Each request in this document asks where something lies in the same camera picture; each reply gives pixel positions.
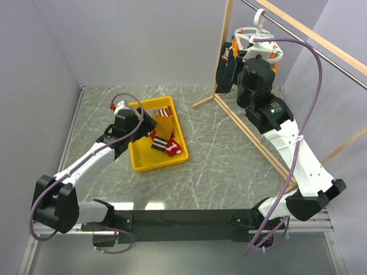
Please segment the white round clip hanger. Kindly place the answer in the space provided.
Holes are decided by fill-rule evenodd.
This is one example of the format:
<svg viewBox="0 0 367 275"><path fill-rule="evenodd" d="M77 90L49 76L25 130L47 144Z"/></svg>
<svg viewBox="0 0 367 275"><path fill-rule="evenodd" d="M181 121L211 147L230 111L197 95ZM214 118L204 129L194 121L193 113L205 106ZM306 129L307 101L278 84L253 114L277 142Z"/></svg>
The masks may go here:
<svg viewBox="0 0 367 275"><path fill-rule="evenodd" d="M263 29L263 23L266 21L266 14L267 12L265 9L259 9L253 19L253 27L241 27L235 30L235 34L232 37L232 50L235 58L237 56L245 56L247 53L246 50L250 47L249 40L251 36L255 36L255 39L268 39L274 37L269 31ZM274 42L274 53L275 58L267 62L270 63L270 68L277 74L279 61L283 58L283 51L276 42Z"/></svg>

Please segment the mustard yellow sock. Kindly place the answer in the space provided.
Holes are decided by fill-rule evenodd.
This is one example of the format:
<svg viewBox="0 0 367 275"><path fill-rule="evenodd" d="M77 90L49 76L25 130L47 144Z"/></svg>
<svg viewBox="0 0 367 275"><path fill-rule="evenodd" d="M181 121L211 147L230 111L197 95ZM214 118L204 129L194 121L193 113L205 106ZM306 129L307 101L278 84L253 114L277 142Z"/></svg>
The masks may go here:
<svg viewBox="0 0 367 275"><path fill-rule="evenodd" d="M155 136L162 140L169 140L173 132L173 115L167 117L156 113L153 115L153 119L157 122Z"/></svg>

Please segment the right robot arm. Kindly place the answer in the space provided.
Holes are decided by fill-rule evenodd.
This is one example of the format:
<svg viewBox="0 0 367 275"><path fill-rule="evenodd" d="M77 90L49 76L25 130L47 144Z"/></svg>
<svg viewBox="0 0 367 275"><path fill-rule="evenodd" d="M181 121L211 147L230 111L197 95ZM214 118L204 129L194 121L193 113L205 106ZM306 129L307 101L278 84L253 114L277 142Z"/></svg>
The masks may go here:
<svg viewBox="0 0 367 275"><path fill-rule="evenodd" d="M270 63L261 55L246 61L237 58L233 78L238 106L245 109L249 122L274 146L298 184L297 190L281 198L259 202L253 208L253 225L263 229L272 219L289 215L300 221L310 219L339 196L346 183L321 165L287 104L271 92L275 72Z"/></svg>

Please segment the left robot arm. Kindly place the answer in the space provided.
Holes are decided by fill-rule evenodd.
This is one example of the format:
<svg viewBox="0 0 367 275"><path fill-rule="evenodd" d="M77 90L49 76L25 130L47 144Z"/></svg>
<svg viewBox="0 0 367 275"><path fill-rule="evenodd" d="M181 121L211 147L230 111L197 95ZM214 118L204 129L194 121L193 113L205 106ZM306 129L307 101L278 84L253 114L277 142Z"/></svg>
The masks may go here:
<svg viewBox="0 0 367 275"><path fill-rule="evenodd" d="M87 153L62 172L43 175L36 181L29 224L39 222L59 233L67 233L80 223L95 223L101 230L115 227L113 205L99 199L82 203L78 199L80 189L120 157L130 143L153 131L156 124L141 109L119 110L114 123Z"/></svg>

